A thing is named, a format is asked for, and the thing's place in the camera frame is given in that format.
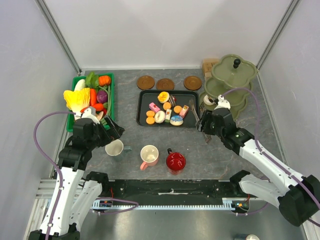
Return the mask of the white chocolate donut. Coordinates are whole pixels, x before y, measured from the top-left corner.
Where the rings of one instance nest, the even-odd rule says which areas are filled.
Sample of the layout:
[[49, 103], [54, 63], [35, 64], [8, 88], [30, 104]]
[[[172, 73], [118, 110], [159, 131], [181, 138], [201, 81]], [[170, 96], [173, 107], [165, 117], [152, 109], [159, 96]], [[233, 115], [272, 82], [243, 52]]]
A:
[[203, 97], [203, 102], [208, 106], [213, 106], [216, 104], [215, 99], [208, 96], [207, 94]]

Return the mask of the metal tongs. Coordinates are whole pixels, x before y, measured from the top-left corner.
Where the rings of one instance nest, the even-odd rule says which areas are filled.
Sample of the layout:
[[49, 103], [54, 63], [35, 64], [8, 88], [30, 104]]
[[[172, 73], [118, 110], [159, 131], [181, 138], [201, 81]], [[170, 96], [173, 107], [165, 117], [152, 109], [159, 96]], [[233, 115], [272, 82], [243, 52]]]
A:
[[[195, 117], [195, 126], [196, 126], [196, 128], [198, 128], [198, 127], [197, 127], [197, 123], [198, 123], [198, 121], [199, 121], [200, 119], [199, 119], [198, 114], [197, 114], [197, 112], [196, 112], [196, 106], [195, 106], [195, 102], [194, 102], [193, 99], [191, 99], [191, 100], [189, 101], [189, 105], [190, 105], [190, 109], [191, 109], [191, 111], [192, 111], [192, 113], [193, 113], [193, 115], [194, 115], [194, 117]], [[208, 134], [205, 134], [205, 133], [202, 133], [202, 135], [203, 135], [203, 138], [204, 138], [204, 140], [205, 140], [205, 143], [208, 144], [208, 143], [211, 141], [211, 139], [212, 139], [211, 136], [208, 135]]]

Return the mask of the blue iced donut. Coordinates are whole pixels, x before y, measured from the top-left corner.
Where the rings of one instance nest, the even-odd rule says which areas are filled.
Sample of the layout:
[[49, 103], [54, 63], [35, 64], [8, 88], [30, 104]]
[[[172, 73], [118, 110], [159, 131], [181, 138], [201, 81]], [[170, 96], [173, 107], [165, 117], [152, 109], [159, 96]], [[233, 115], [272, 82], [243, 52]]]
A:
[[174, 115], [170, 118], [169, 123], [173, 126], [181, 126], [184, 120], [180, 115]]

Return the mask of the white pink sprinkle donut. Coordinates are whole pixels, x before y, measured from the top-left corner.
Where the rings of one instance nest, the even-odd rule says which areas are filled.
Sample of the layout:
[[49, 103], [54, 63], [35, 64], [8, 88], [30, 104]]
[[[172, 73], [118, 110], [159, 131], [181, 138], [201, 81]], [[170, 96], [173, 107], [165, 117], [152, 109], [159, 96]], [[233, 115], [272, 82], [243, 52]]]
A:
[[162, 110], [159, 110], [155, 115], [154, 115], [154, 120], [157, 124], [161, 124], [165, 121], [166, 119], [166, 113]]

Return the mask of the yellow fruit tart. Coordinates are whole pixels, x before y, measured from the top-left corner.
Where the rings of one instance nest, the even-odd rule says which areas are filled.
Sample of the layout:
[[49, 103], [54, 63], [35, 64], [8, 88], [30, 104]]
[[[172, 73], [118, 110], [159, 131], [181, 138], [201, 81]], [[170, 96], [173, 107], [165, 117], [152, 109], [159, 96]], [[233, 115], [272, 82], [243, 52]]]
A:
[[170, 94], [167, 91], [162, 91], [158, 96], [157, 99], [161, 104], [166, 103], [170, 98]]

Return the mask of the beige toy mushroom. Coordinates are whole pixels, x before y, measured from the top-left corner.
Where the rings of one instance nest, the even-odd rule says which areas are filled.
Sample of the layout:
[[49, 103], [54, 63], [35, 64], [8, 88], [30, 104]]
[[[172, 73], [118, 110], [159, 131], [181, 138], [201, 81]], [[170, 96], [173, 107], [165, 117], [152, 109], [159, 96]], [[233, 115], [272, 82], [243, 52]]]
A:
[[98, 121], [100, 121], [103, 117], [104, 117], [104, 112], [100, 111], [99, 113], [96, 114], [96, 118], [98, 119]]

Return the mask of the red toy pepper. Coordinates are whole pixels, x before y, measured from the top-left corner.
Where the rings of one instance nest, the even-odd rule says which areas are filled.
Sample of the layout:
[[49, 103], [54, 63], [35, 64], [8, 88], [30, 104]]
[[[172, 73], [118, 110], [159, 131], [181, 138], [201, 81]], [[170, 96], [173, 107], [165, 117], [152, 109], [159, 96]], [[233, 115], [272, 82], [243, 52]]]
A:
[[107, 109], [103, 108], [102, 112], [103, 112], [103, 115], [105, 116], [107, 114]]

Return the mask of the orange biscuit centre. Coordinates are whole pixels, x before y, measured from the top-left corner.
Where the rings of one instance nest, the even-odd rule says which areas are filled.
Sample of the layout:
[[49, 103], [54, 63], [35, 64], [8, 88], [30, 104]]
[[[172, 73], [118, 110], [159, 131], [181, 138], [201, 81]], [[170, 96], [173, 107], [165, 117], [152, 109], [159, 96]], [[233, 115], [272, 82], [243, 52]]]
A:
[[172, 107], [172, 105], [171, 105], [171, 103], [168, 102], [168, 101], [163, 104], [163, 109], [164, 109], [165, 111], [166, 111], [166, 110], [170, 110], [171, 107]]

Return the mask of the lower left orange biscuit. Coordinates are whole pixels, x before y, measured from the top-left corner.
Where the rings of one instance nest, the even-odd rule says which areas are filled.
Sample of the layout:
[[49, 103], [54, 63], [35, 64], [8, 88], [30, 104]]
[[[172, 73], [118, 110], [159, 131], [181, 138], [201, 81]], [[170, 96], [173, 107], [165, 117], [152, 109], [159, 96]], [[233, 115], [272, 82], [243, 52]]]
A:
[[148, 125], [153, 125], [153, 124], [155, 123], [155, 118], [152, 117], [152, 116], [149, 116], [149, 117], [146, 118], [145, 121], [146, 121], [146, 123], [147, 123]]

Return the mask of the pink mug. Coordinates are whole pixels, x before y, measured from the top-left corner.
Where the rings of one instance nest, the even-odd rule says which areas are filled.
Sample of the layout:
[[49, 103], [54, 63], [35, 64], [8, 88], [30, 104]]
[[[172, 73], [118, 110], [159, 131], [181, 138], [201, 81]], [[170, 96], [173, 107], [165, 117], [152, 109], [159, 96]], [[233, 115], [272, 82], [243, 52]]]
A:
[[158, 163], [159, 151], [154, 145], [146, 145], [140, 151], [142, 164], [140, 170], [144, 171], [147, 167], [153, 167]]

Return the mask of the upper left orange biscuit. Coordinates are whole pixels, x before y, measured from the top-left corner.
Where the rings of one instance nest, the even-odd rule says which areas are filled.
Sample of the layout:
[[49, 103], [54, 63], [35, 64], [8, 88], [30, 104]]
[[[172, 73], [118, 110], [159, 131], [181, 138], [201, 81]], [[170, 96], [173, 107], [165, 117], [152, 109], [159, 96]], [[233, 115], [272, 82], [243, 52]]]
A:
[[148, 110], [147, 112], [146, 112], [146, 116], [149, 118], [149, 117], [154, 117], [155, 116], [155, 112], [154, 111], [152, 111], [152, 110]]

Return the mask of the green toy beans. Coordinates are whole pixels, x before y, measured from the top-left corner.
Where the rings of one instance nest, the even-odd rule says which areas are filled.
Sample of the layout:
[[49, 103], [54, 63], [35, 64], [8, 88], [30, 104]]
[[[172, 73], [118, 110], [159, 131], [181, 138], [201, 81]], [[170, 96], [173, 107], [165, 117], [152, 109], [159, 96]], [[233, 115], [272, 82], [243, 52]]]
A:
[[107, 114], [106, 116], [111, 115], [111, 100], [112, 100], [112, 91], [110, 86], [100, 86], [99, 91], [106, 91], [108, 93], [108, 101], [103, 103], [104, 108], [107, 109]]

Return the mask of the upright orange toy carrot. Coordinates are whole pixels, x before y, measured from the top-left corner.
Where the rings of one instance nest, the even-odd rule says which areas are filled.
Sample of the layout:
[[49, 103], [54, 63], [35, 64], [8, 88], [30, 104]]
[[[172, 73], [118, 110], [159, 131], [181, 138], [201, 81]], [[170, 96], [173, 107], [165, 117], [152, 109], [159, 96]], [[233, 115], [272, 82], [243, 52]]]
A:
[[94, 88], [90, 89], [90, 106], [93, 106], [97, 103], [97, 92]]

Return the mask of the green three-tier stand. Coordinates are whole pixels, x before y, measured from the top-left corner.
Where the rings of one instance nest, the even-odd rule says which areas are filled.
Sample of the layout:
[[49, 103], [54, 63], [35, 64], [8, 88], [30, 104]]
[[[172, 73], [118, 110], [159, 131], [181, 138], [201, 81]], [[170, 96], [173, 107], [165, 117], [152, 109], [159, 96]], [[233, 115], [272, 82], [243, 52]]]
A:
[[[252, 80], [256, 77], [258, 70], [256, 66], [244, 60], [236, 54], [227, 54], [216, 63], [212, 70], [212, 77], [204, 83], [204, 92], [200, 94], [199, 105], [203, 102], [205, 95], [216, 99], [231, 89], [235, 91], [228, 93], [224, 98], [230, 103], [230, 112], [234, 120], [247, 107], [249, 92], [243, 90], [253, 88]], [[206, 105], [205, 109], [214, 110], [216, 105]]]

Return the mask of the pink cake with cherry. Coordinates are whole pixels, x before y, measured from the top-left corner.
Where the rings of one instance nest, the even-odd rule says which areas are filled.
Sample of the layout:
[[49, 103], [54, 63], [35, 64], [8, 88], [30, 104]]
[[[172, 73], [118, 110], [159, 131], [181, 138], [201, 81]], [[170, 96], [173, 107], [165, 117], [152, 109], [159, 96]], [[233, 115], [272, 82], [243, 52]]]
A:
[[149, 106], [150, 110], [155, 113], [157, 113], [161, 110], [154, 102], [151, 102], [148, 106]]

